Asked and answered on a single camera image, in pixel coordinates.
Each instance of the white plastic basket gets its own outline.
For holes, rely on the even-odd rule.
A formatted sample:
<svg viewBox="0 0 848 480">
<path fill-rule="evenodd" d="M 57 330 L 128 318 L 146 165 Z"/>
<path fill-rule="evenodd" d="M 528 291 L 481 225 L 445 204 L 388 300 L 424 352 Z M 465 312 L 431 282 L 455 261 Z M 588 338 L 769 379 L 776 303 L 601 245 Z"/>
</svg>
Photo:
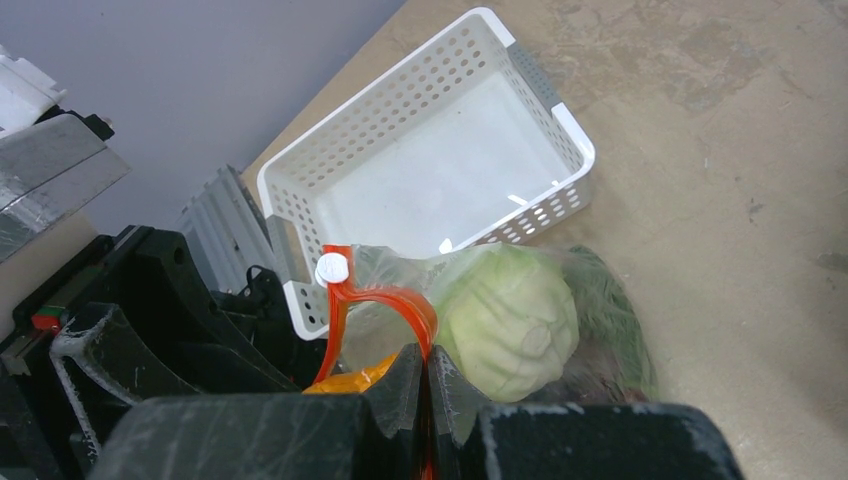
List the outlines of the white plastic basket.
<svg viewBox="0 0 848 480">
<path fill-rule="evenodd" d="M 586 206 L 595 149 L 535 62 L 475 8 L 259 172 L 292 321 L 327 332 L 321 246 L 426 258 L 524 243 Z"/>
</svg>

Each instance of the black machine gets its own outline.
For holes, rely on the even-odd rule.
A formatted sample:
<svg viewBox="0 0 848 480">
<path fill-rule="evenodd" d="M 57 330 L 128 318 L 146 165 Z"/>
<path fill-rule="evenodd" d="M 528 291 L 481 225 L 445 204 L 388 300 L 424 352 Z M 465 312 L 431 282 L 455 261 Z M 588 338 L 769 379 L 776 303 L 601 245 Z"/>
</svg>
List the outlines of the black machine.
<svg viewBox="0 0 848 480">
<path fill-rule="evenodd" d="M 124 478 L 703 478 L 742 474 L 701 412 L 495 404 L 415 345 L 364 394 L 302 395 L 326 343 L 273 271 L 209 292 L 179 233 L 100 236 L 0 344 L 0 475 Z"/>
</svg>

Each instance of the orange plastic bag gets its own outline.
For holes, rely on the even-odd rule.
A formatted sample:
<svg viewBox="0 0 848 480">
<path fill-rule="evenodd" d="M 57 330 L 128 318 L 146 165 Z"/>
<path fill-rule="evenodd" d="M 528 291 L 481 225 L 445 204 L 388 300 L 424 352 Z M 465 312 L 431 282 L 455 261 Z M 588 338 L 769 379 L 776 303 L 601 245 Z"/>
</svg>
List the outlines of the orange plastic bag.
<svg viewBox="0 0 848 480">
<path fill-rule="evenodd" d="M 436 312 L 427 299 L 420 293 L 409 288 L 378 287 L 356 290 L 353 283 L 353 250 L 349 246 L 325 245 L 324 253 L 339 253 L 343 255 L 348 263 L 348 277 L 347 280 L 341 283 L 330 283 L 327 285 L 330 332 L 327 339 L 327 352 L 324 354 L 324 362 L 321 364 L 321 369 L 315 377 L 315 384 L 324 382 L 338 361 L 342 349 L 342 337 L 345 331 L 347 311 L 350 304 L 355 302 L 378 302 L 398 312 L 409 326 L 412 327 L 412 331 L 415 332 L 415 336 L 418 339 L 418 344 L 421 346 L 421 354 L 424 358 L 427 358 L 430 354 L 430 349 L 433 347 L 436 332 L 438 331 Z M 318 388 L 315 384 L 310 389 Z"/>
<path fill-rule="evenodd" d="M 439 326 L 436 311 L 433 310 L 430 302 L 423 295 L 409 288 L 379 287 L 356 290 L 353 283 L 353 249 L 349 246 L 325 245 L 324 253 L 344 255 L 347 259 L 348 277 L 341 283 L 327 284 L 330 317 L 327 352 L 324 354 L 324 361 L 315 377 L 315 382 L 304 393 L 361 393 L 385 375 L 394 363 L 397 354 L 390 355 L 375 367 L 364 368 L 357 373 L 328 377 L 342 350 L 345 320 L 351 303 L 378 302 L 398 312 L 415 332 L 418 344 L 421 346 L 421 355 L 426 359 L 433 348 Z M 429 420 L 424 420 L 424 423 L 430 424 Z M 424 468 L 420 472 L 421 479 L 431 480 L 433 478 L 433 464 L 429 439 L 423 439 L 422 444 L 424 445 L 422 452 Z"/>
</svg>

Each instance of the cabbage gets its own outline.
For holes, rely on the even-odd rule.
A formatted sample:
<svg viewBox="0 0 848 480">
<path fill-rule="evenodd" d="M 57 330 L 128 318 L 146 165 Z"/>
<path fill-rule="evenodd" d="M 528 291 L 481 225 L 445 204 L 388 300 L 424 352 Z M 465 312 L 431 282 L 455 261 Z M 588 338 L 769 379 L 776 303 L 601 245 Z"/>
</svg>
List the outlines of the cabbage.
<svg viewBox="0 0 848 480">
<path fill-rule="evenodd" d="M 439 317 L 436 344 L 498 402 L 519 401 L 560 378 L 578 327 L 557 263 L 503 244 L 459 258 L 439 273 L 430 295 Z"/>
</svg>

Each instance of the plastic bag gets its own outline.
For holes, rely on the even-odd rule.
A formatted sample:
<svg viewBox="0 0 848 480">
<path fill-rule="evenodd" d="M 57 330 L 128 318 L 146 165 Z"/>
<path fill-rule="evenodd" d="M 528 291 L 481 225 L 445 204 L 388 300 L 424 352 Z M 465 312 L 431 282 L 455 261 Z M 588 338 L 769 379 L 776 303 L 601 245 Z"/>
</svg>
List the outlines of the plastic bag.
<svg viewBox="0 0 848 480">
<path fill-rule="evenodd" d="M 493 244 L 469 247 L 431 259 L 413 260 L 402 258 L 385 247 L 355 246 L 352 249 L 353 265 L 356 267 L 353 283 L 357 288 L 405 287 L 421 292 L 437 305 L 452 288 L 465 288 L 456 287 L 457 282 L 474 268 L 482 255 L 505 248 L 540 256 L 551 265 L 558 266 L 565 284 L 570 287 L 579 326 L 576 349 L 572 350 L 573 353 L 568 352 L 570 356 L 564 363 L 562 375 L 550 378 L 543 386 L 529 384 L 532 393 L 523 400 L 618 403 L 657 397 L 654 368 L 632 306 L 603 261 L 586 247 L 554 251 Z M 563 315 L 567 314 L 566 305 L 557 305 L 556 308 Z M 441 316 L 439 321 L 443 323 L 441 328 L 449 328 L 444 325 L 445 320 Z M 352 305 L 346 323 L 341 365 L 348 371 L 377 364 L 416 339 L 409 325 L 384 305 Z M 467 369 L 463 370 L 457 360 L 454 359 L 460 371 L 475 384 L 474 376 L 469 375 L 471 372 Z M 475 386 L 484 393 L 487 391 L 485 385 Z"/>
</svg>

